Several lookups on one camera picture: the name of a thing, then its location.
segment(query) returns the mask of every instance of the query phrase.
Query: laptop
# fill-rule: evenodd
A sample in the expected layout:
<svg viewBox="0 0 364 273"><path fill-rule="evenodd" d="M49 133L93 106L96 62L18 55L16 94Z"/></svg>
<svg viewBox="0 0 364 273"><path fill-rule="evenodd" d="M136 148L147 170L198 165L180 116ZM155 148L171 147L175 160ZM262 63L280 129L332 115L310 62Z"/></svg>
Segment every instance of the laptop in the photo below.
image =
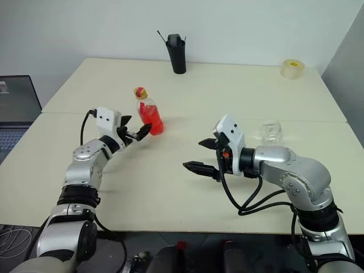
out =
<svg viewBox="0 0 364 273"><path fill-rule="evenodd" d="M29 75L0 76L0 164L41 112Z"/></svg>

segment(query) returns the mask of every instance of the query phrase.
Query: laptop keyboard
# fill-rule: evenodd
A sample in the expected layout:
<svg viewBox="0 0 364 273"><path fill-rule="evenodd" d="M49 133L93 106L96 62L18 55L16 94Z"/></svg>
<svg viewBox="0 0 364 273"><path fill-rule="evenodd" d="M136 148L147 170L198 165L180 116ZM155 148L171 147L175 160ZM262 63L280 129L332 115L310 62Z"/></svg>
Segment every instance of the laptop keyboard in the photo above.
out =
<svg viewBox="0 0 364 273"><path fill-rule="evenodd" d="M0 150L11 150L25 132L0 132Z"/></svg>

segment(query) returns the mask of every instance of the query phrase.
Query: red liquid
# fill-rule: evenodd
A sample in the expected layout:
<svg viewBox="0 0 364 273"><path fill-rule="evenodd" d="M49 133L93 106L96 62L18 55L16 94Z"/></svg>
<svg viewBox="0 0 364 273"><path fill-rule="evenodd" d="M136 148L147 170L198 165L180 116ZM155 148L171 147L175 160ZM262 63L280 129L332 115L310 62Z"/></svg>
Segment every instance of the red liquid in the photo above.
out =
<svg viewBox="0 0 364 273"><path fill-rule="evenodd" d="M158 109L155 105L145 106L144 103L140 103L140 118L144 124L151 123L152 129L150 133L152 135L158 135L163 132L163 121L160 119Z"/></svg>

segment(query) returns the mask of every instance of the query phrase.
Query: white wall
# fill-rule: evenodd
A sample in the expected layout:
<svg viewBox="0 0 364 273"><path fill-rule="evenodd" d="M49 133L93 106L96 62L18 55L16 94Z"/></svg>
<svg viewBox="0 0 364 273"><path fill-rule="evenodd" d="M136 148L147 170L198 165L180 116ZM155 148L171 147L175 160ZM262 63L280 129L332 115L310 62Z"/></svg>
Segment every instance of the white wall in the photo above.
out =
<svg viewBox="0 0 364 273"><path fill-rule="evenodd" d="M187 36L188 61L322 73L363 1L0 0L0 75L30 74L44 105L85 57L167 60L157 29Z"/></svg>
<svg viewBox="0 0 364 273"><path fill-rule="evenodd" d="M364 6L322 78L364 147Z"/></svg>

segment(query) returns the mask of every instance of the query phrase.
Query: plastic bottle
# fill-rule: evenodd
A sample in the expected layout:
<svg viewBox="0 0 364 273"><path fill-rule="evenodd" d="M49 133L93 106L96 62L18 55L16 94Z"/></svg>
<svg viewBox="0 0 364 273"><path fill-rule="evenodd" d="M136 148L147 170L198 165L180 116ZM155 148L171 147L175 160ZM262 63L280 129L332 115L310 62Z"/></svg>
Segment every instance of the plastic bottle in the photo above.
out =
<svg viewBox="0 0 364 273"><path fill-rule="evenodd" d="M163 132L163 121L159 116L155 102L151 98L148 98L148 94L144 87L135 88L134 94L138 100L136 109L143 123L152 124L152 129L150 130L152 135L161 134Z"/></svg>

